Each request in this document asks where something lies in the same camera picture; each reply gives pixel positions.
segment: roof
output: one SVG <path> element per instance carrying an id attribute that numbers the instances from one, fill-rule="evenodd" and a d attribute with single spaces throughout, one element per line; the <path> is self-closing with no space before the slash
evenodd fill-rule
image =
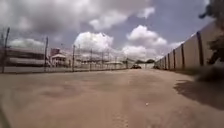
<path id="1" fill-rule="evenodd" d="M 110 62 L 107 62 L 107 64 L 122 64 L 122 62 L 119 62 L 119 61 L 110 61 Z"/>
<path id="2" fill-rule="evenodd" d="M 56 54 L 56 55 L 52 56 L 51 58 L 67 58 L 67 57 L 62 54 Z"/>
<path id="3" fill-rule="evenodd" d="M 44 64 L 44 60 L 37 59 L 25 59 L 25 58 L 9 58 L 10 62 L 20 63 L 20 64 Z"/>

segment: cloud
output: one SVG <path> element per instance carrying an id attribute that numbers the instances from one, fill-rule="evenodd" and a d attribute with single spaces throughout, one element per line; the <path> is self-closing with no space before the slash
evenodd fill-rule
<path id="1" fill-rule="evenodd" d="M 99 19 L 94 19 L 89 22 L 95 30 L 109 29 L 114 25 L 124 22 L 127 16 L 116 11 L 106 13 L 102 15 Z"/>
<path id="2" fill-rule="evenodd" d="M 111 49 L 113 40 L 113 37 L 104 33 L 84 32 L 77 36 L 74 45 L 79 46 L 81 49 L 102 52 Z"/>
<path id="3" fill-rule="evenodd" d="M 124 54 L 141 59 L 159 59 L 183 43 L 168 43 L 158 33 L 142 25 L 139 25 L 127 34 L 127 40 L 128 43 L 122 49 Z"/>
<path id="4" fill-rule="evenodd" d="M 144 46 L 133 46 L 133 45 L 126 45 L 123 47 L 122 52 L 131 59 L 141 59 L 147 60 L 149 58 L 154 58 L 156 55 L 155 49 L 146 48 Z"/>
<path id="5" fill-rule="evenodd" d="M 108 29 L 147 8 L 146 0 L 0 0 L 0 26 L 55 32 L 90 23 Z"/>
<path id="6" fill-rule="evenodd" d="M 15 39 L 9 42 L 9 47 L 13 49 L 20 49 L 25 51 L 41 52 L 43 53 L 45 44 L 34 39 Z"/>
<path id="7" fill-rule="evenodd" d="M 169 46 L 172 48 L 172 49 L 175 49 L 177 47 L 179 47 L 181 44 L 183 44 L 184 41 L 181 41 L 181 42 L 175 42 L 175 43 L 171 43 Z"/>
<path id="8" fill-rule="evenodd" d="M 151 14 L 155 13 L 155 8 L 154 7 L 149 7 L 141 10 L 138 14 L 138 18 L 145 18 L 147 19 Z"/>
<path id="9" fill-rule="evenodd" d="M 135 44 L 142 44 L 148 47 L 166 45 L 167 41 L 154 31 L 148 30 L 146 26 L 139 25 L 134 28 L 127 39 Z"/>

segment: fence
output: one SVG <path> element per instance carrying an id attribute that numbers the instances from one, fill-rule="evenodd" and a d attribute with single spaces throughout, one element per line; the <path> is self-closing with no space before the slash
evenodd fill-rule
<path id="1" fill-rule="evenodd" d="M 213 54 L 208 42 L 215 40 L 221 34 L 222 32 L 212 22 L 158 60 L 155 65 L 164 70 L 195 70 L 206 66 L 207 60 Z"/>
<path id="2" fill-rule="evenodd" d="M 0 31 L 1 73 L 81 72 L 123 70 L 133 63 L 123 54 L 111 50 L 97 51 L 60 45 L 33 33 Z"/>

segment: dirt ground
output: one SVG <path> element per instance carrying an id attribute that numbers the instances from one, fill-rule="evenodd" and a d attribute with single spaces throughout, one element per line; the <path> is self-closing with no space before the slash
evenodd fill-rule
<path id="1" fill-rule="evenodd" d="M 0 75 L 0 92 L 7 128 L 224 126 L 223 89 L 173 72 Z"/>

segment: sky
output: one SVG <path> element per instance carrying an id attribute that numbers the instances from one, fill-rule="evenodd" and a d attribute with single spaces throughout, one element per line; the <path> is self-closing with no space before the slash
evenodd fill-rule
<path id="1" fill-rule="evenodd" d="M 73 45 L 133 59 L 159 59 L 212 19 L 208 0 L 0 0 L 0 32 L 15 47 Z"/>

